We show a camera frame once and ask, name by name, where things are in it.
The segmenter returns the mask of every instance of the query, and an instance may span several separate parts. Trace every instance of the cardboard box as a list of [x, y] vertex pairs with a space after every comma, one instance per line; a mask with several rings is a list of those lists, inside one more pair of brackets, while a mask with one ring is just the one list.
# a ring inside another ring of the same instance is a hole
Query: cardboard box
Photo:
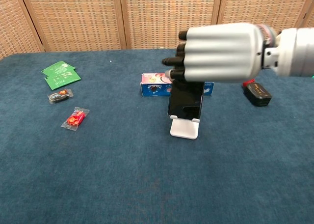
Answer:
[[[211, 95], [214, 83], [205, 83], [204, 95]], [[143, 96], [169, 96], [171, 81], [164, 73], [143, 73], [141, 89]]]

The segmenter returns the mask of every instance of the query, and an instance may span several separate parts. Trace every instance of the smartphone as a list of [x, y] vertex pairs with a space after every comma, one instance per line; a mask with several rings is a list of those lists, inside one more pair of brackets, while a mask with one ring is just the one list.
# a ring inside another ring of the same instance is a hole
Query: smartphone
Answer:
[[199, 119], [203, 101], [204, 83], [173, 80], [168, 115], [192, 120]]

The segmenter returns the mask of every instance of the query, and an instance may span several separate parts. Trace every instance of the wall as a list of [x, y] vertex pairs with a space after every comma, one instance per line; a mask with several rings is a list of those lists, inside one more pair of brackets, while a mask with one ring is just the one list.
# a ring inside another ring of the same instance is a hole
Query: wall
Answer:
[[312, 1], [0, 0], [0, 58], [39, 51], [175, 48], [180, 30], [210, 24], [266, 23], [277, 31], [312, 27]]
[[43, 48], [22, 0], [0, 0], [0, 59]]

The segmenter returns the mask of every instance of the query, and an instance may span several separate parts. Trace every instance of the black battery pack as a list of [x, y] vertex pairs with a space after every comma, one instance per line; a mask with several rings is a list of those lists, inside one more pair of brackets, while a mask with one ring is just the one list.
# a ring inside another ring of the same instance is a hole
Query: black battery pack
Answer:
[[259, 83], [250, 83], [244, 89], [244, 95], [255, 106], [267, 106], [271, 100], [269, 92]]

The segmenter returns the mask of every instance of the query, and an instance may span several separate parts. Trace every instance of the small packaged snack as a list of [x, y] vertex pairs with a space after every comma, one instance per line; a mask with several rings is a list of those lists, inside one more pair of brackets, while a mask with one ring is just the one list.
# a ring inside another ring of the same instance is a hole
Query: small packaged snack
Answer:
[[49, 103], [51, 104], [55, 104], [60, 101], [69, 99], [70, 97], [73, 97], [73, 93], [70, 89], [64, 89], [64, 90], [59, 91], [58, 93], [48, 95]]
[[70, 129], [72, 131], [76, 131], [79, 125], [83, 122], [84, 118], [89, 114], [89, 110], [75, 107], [74, 112], [70, 117], [61, 125], [66, 129]]

